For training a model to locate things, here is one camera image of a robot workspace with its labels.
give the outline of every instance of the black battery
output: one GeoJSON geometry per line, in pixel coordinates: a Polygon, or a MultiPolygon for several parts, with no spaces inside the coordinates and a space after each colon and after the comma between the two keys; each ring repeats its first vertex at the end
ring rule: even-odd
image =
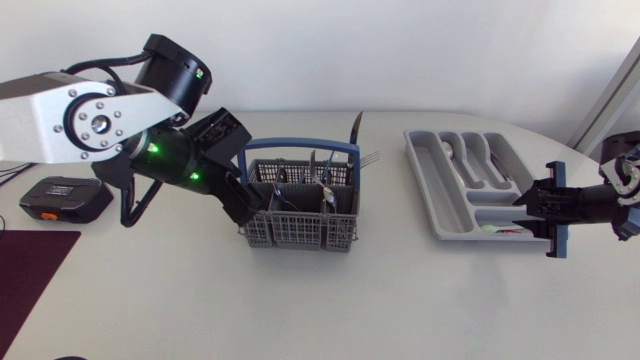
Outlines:
{"type": "Polygon", "coordinates": [[[98,218],[111,200],[113,195],[101,180],[50,176],[20,199],[20,207],[35,219],[86,224],[98,218]]]}

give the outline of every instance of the dark red mat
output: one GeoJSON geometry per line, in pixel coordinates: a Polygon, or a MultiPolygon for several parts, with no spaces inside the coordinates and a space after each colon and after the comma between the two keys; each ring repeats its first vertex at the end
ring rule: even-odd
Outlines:
{"type": "Polygon", "coordinates": [[[0,239],[0,359],[80,237],[78,231],[10,231],[0,239]]]}

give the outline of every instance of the knife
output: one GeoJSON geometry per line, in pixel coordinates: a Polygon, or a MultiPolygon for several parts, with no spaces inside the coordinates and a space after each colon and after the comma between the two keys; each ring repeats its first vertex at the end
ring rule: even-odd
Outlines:
{"type": "MultiPolygon", "coordinates": [[[[355,145],[358,142],[358,131],[360,130],[360,121],[362,121],[362,111],[356,117],[356,121],[353,122],[351,127],[351,136],[349,137],[349,144],[355,145]]],[[[344,184],[349,185],[351,181],[351,171],[353,171],[353,154],[349,154],[347,158],[347,172],[344,176],[344,184]]]]}

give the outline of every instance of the dishwasher cutlery basket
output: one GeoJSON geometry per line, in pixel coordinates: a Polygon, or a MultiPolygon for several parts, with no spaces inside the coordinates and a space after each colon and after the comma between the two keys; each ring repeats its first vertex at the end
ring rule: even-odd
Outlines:
{"type": "Polygon", "coordinates": [[[348,252],[357,240],[360,193],[358,145],[311,138],[265,138],[249,142],[238,154],[241,181],[252,184],[267,201],[240,228],[251,247],[348,252]],[[304,147],[352,155],[353,164],[316,161],[318,178],[335,194],[336,209],[324,201],[323,188],[309,174],[309,161],[256,159],[247,168],[245,150],[304,147]]]}

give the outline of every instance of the cutlery tray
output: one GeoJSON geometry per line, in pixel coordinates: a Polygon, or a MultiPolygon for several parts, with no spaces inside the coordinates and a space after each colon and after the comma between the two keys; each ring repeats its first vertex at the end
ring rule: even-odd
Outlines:
{"type": "Polygon", "coordinates": [[[534,178],[504,135],[407,130],[404,136],[436,238],[539,240],[524,229],[491,233],[481,228],[535,219],[524,206],[512,205],[534,178]]]}

